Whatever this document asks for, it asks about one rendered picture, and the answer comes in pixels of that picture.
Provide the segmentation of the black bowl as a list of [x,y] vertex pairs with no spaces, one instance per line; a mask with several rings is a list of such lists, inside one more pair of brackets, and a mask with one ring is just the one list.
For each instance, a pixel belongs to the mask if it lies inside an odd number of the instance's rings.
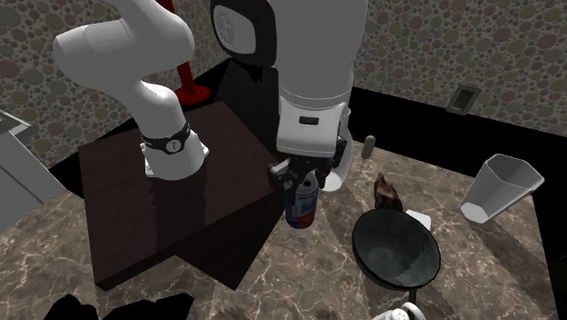
[[406,213],[373,209],[352,231],[356,263],[374,283],[395,291],[420,289],[438,275],[441,253],[433,234]]

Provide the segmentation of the small grey cylinder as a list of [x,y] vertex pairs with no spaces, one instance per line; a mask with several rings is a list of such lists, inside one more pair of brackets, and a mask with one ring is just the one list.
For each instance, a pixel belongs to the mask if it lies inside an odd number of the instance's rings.
[[363,160],[369,159],[373,154],[373,149],[375,146],[375,137],[373,135],[368,135],[365,137],[363,148],[361,151],[361,158]]

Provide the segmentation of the white rounded object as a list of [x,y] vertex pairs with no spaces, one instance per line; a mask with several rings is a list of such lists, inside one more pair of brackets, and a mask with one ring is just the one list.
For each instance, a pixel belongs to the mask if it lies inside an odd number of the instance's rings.
[[372,320],[427,320],[419,307],[411,302],[406,302],[399,308],[387,310]]

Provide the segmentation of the grey wall outlet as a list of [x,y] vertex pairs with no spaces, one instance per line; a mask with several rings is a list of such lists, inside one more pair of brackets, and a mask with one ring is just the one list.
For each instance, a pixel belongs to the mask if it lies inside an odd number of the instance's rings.
[[446,111],[457,115],[467,115],[480,92],[480,88],[460,85],[449,101]]

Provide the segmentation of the small white box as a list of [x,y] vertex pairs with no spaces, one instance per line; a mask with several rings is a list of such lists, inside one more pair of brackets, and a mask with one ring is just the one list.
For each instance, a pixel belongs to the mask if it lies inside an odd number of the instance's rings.
[[430,216],[413,211],[411,209],[407,209],[405,213],[415,220],[419,221],[428,231],[432,229],[432,219]]

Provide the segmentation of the blue red white drink can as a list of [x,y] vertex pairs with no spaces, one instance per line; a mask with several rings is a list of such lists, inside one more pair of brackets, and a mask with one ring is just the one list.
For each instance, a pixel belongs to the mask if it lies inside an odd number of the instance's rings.
[[285,219],[291,227],[305,229],[313,223],[319,190],[314,173],[307,174],[297,187],[294,204],[289,200],[285,203]]

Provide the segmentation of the white faceted cup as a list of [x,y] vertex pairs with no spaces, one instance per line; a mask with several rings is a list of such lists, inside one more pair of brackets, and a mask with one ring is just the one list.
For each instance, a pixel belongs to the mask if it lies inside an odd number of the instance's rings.
[[528,162],[495,154],[483,164],[459,205],[469,221],[484,224],[544,183]]

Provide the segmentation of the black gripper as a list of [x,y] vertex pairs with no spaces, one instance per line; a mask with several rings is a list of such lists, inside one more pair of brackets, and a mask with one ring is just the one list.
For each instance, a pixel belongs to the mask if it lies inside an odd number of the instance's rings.
[[328,188],[333,181],[332,169],[336,169],[341,163],[346,146],[347,140],[338,135],[332,157],[290,155],[289,161],[268,165],[267,175],[271,187],[281,194],[293,195],[296,191],[295,181],[314,170],[319,188]]

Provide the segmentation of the dark brown robot stand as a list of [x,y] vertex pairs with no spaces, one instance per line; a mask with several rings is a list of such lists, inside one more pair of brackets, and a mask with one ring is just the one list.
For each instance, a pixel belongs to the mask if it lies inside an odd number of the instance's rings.
[[223,102],[186,113],[210,149],[178,181],[144,173],[133,129],[79,149],[94,283],[108,291],[174,255],[236,289],[284,212],[273,155]]

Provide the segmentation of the red pole stand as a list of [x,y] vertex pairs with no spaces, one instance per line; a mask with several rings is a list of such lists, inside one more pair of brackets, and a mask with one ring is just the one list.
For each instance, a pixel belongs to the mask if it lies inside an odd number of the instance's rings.
[[177,66],[177,73],[182,86],[174,92],[181,106],[197,105],[209,98],[211,91],[203,85],[194,83],[192,70],[188,62]]

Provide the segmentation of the brown figure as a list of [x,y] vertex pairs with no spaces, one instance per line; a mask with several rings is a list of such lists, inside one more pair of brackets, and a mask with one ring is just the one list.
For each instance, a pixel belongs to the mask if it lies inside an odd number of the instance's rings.
[[384,174],[379,173],[373,185],[375,209],[403,211],[403,204],[392,184],[385,180]]

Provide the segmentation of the white cabinet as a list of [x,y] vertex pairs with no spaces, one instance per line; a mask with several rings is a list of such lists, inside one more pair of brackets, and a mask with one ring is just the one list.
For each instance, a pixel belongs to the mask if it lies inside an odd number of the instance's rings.
[[22,143],[36,133],[0,109],[0,233],[65,190]]

